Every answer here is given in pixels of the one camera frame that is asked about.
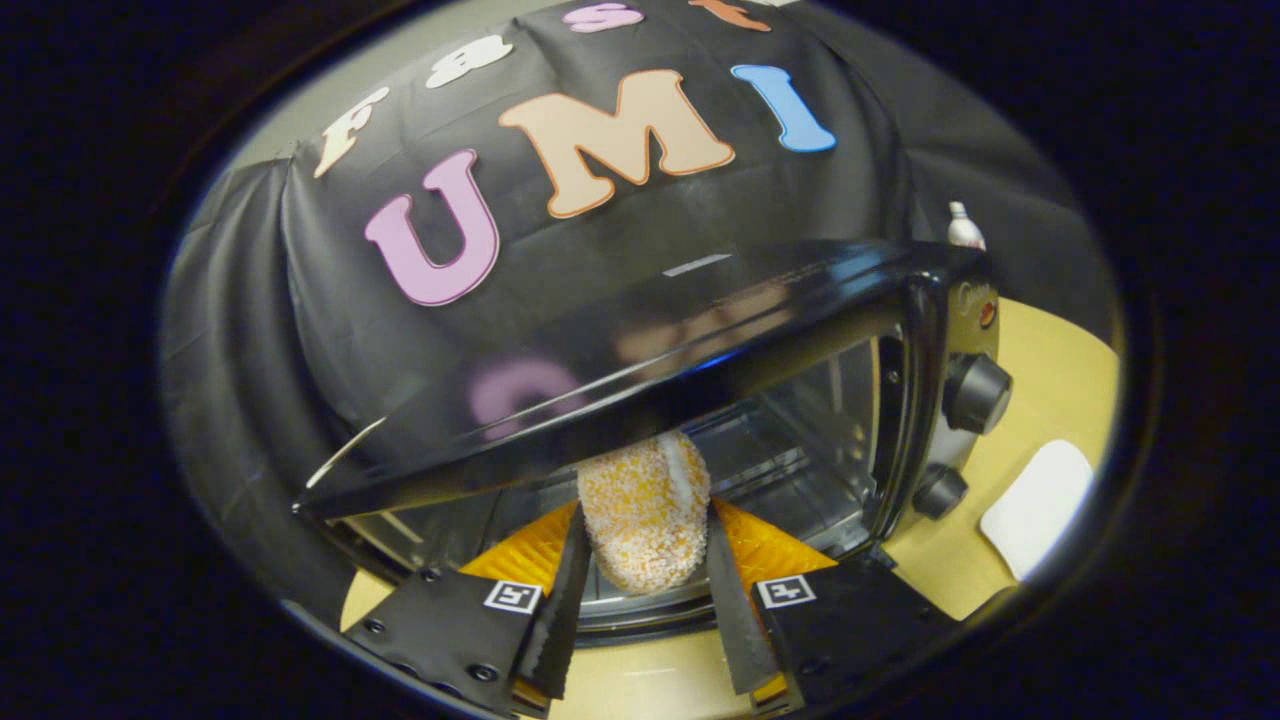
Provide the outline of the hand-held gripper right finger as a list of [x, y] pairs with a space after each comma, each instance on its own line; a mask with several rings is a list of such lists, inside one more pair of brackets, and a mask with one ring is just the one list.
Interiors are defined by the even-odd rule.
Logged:
[[733, 689], [763, 714], [868, 697], [957, 630], [881, 551], [835, 561], [718, 498], [707, 574]]

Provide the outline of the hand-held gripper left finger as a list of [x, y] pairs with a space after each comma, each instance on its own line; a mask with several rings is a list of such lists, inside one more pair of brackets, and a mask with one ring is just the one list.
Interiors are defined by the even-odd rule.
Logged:
[[346, 637], [474, 707], [543, 717], [564, 696], [590, 557], [573, 501], [462, 569], [416, 571]]

